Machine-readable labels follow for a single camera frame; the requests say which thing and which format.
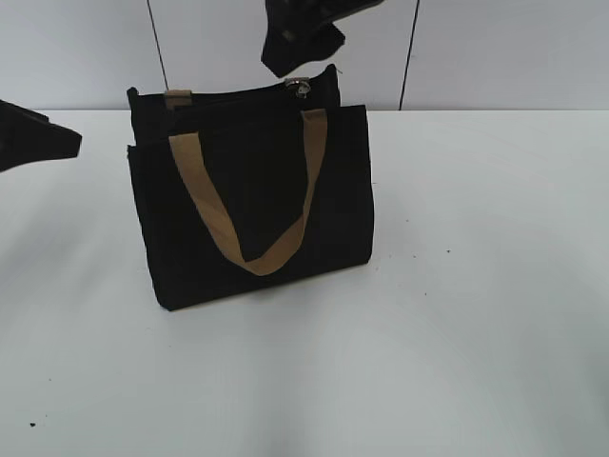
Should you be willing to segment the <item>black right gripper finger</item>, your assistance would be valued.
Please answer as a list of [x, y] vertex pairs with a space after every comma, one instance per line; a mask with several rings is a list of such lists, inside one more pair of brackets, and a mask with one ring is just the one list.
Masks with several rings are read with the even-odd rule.
[[266, 0], [261, 62], [274, 75], [286, 76], [304, 64], [326, 60], [345, 43], [335, 23], [379, 4], [376, 0]]

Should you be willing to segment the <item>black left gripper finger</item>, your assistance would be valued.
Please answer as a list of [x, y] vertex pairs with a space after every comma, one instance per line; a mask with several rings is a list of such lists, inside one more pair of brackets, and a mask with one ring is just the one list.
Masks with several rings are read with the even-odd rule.
[[46, 115], [1, 101], [1, 171], [78, 156], [82, 135]]

